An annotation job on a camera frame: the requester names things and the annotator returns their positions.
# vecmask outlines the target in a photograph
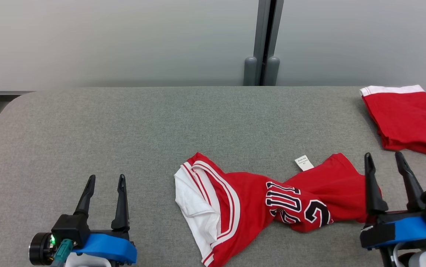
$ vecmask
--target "gray fabric surface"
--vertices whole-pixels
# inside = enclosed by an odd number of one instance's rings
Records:
[[[201,152],[224,171],[285,181],[306,154],[315,165],[343,152],[363,173],[371,152],[384,199],[405,208],[394,154],[381,148],[358,87],[90,88],[29,93],[0,115],[0,266],[30,266],[37,232],[71,213],[96,174],[89,226],[108,229],[119,174],[127,178],[138,265],[201,266],[175,204],[173,174]],[[426,155],[403,151],[426,189]],[[311,233],[274,222],[227,266],[380,266],[360,247],[362,225]]]

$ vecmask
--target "jersey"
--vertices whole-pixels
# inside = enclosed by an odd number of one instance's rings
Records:
[[[273,220],[308,232],[366,218],[364,177],[342,154],[285,183],[249,172],[225,174],[199,153],[174,177],[175,201],[208,267],[223,266]]]

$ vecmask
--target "wall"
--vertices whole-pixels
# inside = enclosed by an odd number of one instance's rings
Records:
[[[0,0],[0,91],[240,86],[257,2]]]
[[[426,88],[426,1],[284,1],[278,86]]]

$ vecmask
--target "white jersey trim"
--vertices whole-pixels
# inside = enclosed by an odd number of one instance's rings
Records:
[[[220,214],[204,199],[194,177],[186,170],[187,168],[182,166],[174,175],[175,201],[188,223],[203,261],[212,255],[211,243],[217,240],[216,226],[220,223]]]
[[[209,204],[219,214],[219,217],[221,218],[221,209],[219,208],[218,196],[216,196],[216,191],[214,190],[213,184],[209,180],[206,172],[203,169],[199,169],[199,168],[191,169],[191,171],[194,173],[194,175],[198,179],[199,184],[204,187],[204,190],[206,192],[206,197],[209,200]],[[216,230],[217,230],[218,234],[220,235],[221,234],[221,222],[219,222],[216,225]]]
[[[234,189],[231,187],[228,182],[226,182],[209,164],[203,161],[196,161],[192,165],[193,169],[199,168],[207,171],[211,174],[211,176],[218,181],[221,186],[223,186],[223,189],[228,196],[229,201],[229,229],[220,235],[218,235],[218,240],[211,244],[211,247],[215,247],[218,244],[221,244],[222,242],[225,242],[226,240],[233,237],[238,230],[238,225],[240,221],[240,215],[241,215],[241,205],[240,205],[240,199]]]
[[[369,96],[374,93],[417,93],[424,92],[420,85],[404,86],[404,87],[383,87],[383,86],[368,86],[362,88],[360,93],[362,96]]]
[[[211,200],[209,199],[208,194],[206,193],[206,189],[204,185],[199,180],[199,177],[196,176],[195,171],[191,169],[191,165],[188,162],[185,162],[181,168],[184,169],[185,173],[191,178],[191,180],[194,182],[195,186],[197,186],[199,192],[201,192],[201,195],[203,196],[203,199],[208,202],[208,204],[211,206]]]
[[[211,262],[213,262],[214,258],[213,258],[213,253],[209,254],[205,259],[203,259],[201,262],[203,263],[203,265],[205,265],[206,267],[208,267],[209,264],[211,264]]]

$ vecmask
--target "clothing tag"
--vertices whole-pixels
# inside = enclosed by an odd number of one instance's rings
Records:
[[[313,168],[313,165],[308,160],[308,157],[306,155],[299,157],[298,159],[295,160],[295,162],[297,163],[297,165],[299,165],[300,169],[302,169],[303,171]]]

